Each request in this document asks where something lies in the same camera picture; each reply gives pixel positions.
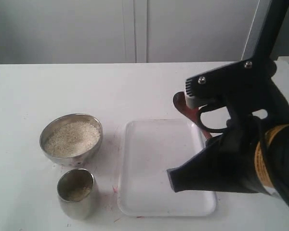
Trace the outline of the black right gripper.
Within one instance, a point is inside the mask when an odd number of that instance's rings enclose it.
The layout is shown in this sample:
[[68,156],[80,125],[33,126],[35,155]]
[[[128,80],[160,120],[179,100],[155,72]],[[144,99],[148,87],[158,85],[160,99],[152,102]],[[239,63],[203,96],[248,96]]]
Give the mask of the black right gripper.
[[264,193],[257,177],[254,157],[260,140],[274,123],[252,116],[242,127],[210,139],[206,148],[179,167],[167,169],[174,192],[214,191]]

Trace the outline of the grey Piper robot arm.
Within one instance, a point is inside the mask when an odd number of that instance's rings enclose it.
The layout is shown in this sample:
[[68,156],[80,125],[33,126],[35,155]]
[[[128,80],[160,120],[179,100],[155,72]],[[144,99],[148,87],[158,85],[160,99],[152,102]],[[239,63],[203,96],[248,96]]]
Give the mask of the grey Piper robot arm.
[[209,139],[201,152],[167,174],[176,193],[262,193],[289,207],[289,123],[267,127],[254,116],[245,128]]

